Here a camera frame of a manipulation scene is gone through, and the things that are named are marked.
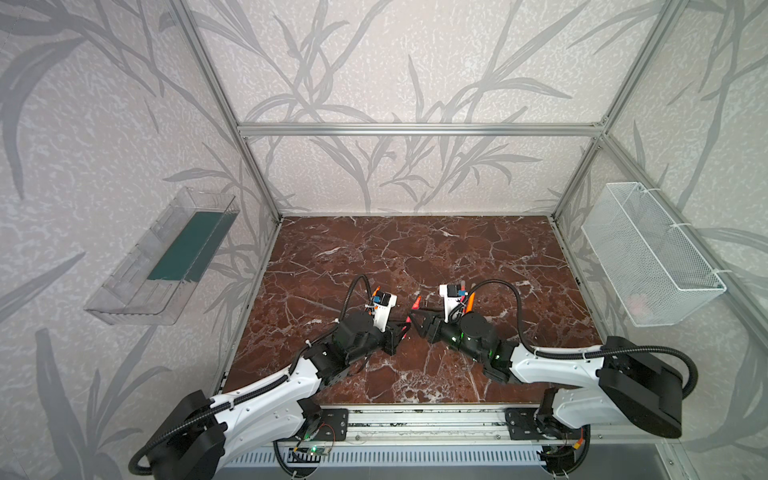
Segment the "orange marker group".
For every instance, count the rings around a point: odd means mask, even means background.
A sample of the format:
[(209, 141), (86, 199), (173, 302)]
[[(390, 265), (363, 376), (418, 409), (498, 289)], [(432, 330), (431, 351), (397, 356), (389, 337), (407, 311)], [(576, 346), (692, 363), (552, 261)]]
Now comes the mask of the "orange marker group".
[(467, 305), (464, 310), (465, 313), (469, 313), (474, 309), (475, 299), (476, 299), (476, 292), (469, 295), (467, 300)]

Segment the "pink marker group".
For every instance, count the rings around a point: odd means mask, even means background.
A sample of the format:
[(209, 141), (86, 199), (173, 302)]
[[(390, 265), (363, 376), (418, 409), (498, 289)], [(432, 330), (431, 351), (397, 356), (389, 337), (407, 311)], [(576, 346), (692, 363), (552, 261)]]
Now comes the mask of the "pink marker group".
[(401, 334), (403, 336), (405, 336), (407, 334), (407, 332), (411, 329), (412, 326), (413, 326), (413, 323), (412, 323), (411, 319), (409, 317), (407, 317), (406, 321), (405, 321), (405, 324), (402, 327)]

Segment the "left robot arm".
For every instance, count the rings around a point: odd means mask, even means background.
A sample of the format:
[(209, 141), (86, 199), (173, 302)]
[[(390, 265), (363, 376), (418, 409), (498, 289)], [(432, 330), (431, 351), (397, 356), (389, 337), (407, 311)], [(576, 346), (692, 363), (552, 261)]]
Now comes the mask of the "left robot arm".
[(411, 321), (378, 328), (354, 311), (304, 345), (285, 368), (238, 390), (184, 397), (135, 453), (128, 470), (155, 479), (211, 479), (242, 454), (306, 432), (320, 416), (315, 394), (343, 378), (358, 360), (396, 352)]

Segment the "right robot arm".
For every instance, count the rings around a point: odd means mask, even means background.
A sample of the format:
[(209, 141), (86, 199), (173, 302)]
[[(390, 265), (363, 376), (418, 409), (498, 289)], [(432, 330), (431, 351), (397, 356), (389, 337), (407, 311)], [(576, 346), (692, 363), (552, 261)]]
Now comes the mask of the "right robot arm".
[(577, 430), (597, 424), (631, 424), (661, 438), (682, 435), (682, 403), (697, 386), (699, 373), (684, 352), (658, 345), (636, 345), (621, 336), (583, 348), (534, 346), (524, 333), (522, 295), (515, 298), (517, 337), (500, 338), (495, 326), (471, 308), (470, 290), (443, 285), (440, 310), (414, 305), (407, 317), (429, 343), (444, 343), (478, 363), (500, 384), (547, 384), (537, 410), (540, 428)]

